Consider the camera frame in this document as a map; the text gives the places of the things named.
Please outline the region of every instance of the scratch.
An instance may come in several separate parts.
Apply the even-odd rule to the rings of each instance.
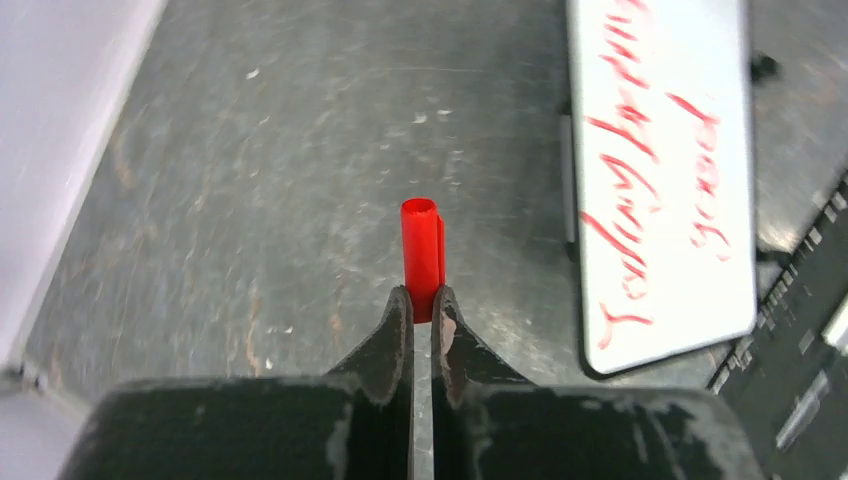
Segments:
[[[260,298],[259,293],[256,291],[256,283],[255,280],[250,285],[250,328],[247,330],[247,340],[245,341],[245,357],[247,357],[247,363],[253,368],[253,374],[255,376],[259,375],[259,372],[262,371],[262,364],[259,363],[259,359],[256,358],[256,354],[253,352],[253,330],[256,328],[256,317],[259,315],[259,306],[260,306]]]
[[[121,186],[126,190],[132,190],[135,187],[135,179],[133,179],[132,170],[126,158],[124,148],[124,137],[126,134],[127,130],[124,129],[115,137],[115,142],[112,145],[112,169],[115,171],[115,175],[118,176]]]
[[[429,72],[454,72],[454,73],[483,73],[483,70],[472,70],[472,69],[467,69],[467,68],[438,68],[438,67],[416,67],[416,66],[375,68],[373,70],[374,71],[381,71],[381,72],[429,71]]]
[[[651,426],[654,427],[654,431],[657,432],[657,437],[659,437],[660,443],[663,447],[663,453],[665,453],[665,458],[668,460],[669,466],[671,467],[672,475],[674,475],[676,480],[686,480],[686,474],[680,468],[680,461],[677,459],[677,453],[675,453],[674,446],[671,444],[671,440],[668,438],[668,435],[666,435],[665,429],[651,411],[646,410],[645,413],[648,416],[648,421],[651,422]]]
[[[56,383],[57,388],[62,388],[62,367],[59,363],[58,352],[56,351],[57,345],[53,344],[53,355],[50,359],[50,376],[53,377],[52,380]]]
[[[648,463],[648,449],[645,445],[645,435],[642,433],[642,427],[639,424],[633,427],[633,440],[636,442],[636,449],[639,451],[639,460],[642,463]]]

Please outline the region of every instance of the handwritten label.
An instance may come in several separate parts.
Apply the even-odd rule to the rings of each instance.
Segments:
[[[589,364],[611,373],[747,333],[746,2],[566,1]]]
[[[716,162],[713,161],[718,142],[716,127],[719,125],[719,119],[704,113],[695,105],[677,95],[670,93],[667,95],[672,102],[694,119],[694,140],[700,149],[695,163],[696,217],[692,221],[692,234],[690,236],[692,245],[699,249],[710,245],[715,249],[716,258],[726,262],[730,259],[730,242],[721,228],[718,227],[718,219],[716,219],[718,215],[719,172]]]
[[[600,129],[612,137],[623,139],[630,150],[622,158],[608,153],[600,153],[598,161],[603,162],[612,174],[612,194],[616,198],[615,214],[606,222],[600,221],[587,211],[580,212],[580,219],[588,227],[612,246],[618,253],[621,268],[620,293],[631,304],[647,303],[650,293],[649,265],[641,253],[645,234],[645,218],[661,209],[660,196],[646,173],[645,163],[659,163],[651,140],[651,118],[640,108],[637,99],[651,91],[651,85],[639,72],[642,64],[640,42],[637,36],[636,22],[627,12],[647,13],[647,7],[638,1],[619,1],[622,12],[608,14],[604,23],[604,38],[608,50],[600,58],[612,69],[618,89],[618,103],[615,105],[615,117],[600,119],[587,115],[585,120],[593,128]],[[610,311],[609,302],[603,299],[598,308],[603,313],[606,329],[598,342],[598,348],[606,349],[613,338],[616,324],[630,322],[652,325],[649,314],[636,313],[636,310],[622,309]]]

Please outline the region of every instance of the red plastic tube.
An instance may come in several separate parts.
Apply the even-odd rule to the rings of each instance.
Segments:
[[[433,319],[433,301],[445,283],[445,223],[436,202],[410,198],[400,207],[403,271],[415,323]]]

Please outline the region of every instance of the red handwritten text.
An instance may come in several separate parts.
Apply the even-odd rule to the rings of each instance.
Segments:
[[[700,147],[698,160],[695,163],[696,216],[692,221],[692,233],[689,238],[696,248],[703,248],[712,244],[716,250],[716,258],[725,262],[730,259],[730,242],[724,232],[716,225],[716,216],[718,215],[716,194],[719,186],[719,172],[715,161],[712,159],[718,142],[716,126],[719,124],[719,119],[703,113],[691,102],[677,95],[670,93],[667,95],[674,103],[694,116],[698,122],[695,129],[695,141]]]
[[[628,11],[636,10],[635,13],[647,12],[647,7],[639,0],[618,0],[618,4]],[[636,102],[637,94],[650,90],[650,83],[636,73],[641,59],[636,52],[639,39],[634,29],[630,18],[607,15],[604,38],[610,52],[601,54],[600,58],[609,64],[615,75],[618,103],[612,119],[586,116],[589,125],[625,140],[632,148],[627,160],[608,153],[601,153],[598,157],[615,179],[612,184],[616,196],[615,210],[612,218],[604,221],[588,212],[580,212],[581,221],[618,253],[622,267],[620,285],[623,297],[631,303],[644,299],[649,293],[648,264],[640,252],[640,246],[645,236],[645,216],[660,209],[656,188],[636,167],[639,162],[630,161],[641,156],[649,162],[659,163],[648,134],[651,119]],[[653,319],[643,315],[610,313],[606,300],[601,301],[599,307],[606,322],[604,335],[598,342],[601,350],[606,349],[612,341],[614,325],[625,322],[653,324]]]

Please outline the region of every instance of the white card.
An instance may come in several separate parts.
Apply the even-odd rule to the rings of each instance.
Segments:
[[[743,0],[569,0],[584,353],[611,374],[751,331]]]

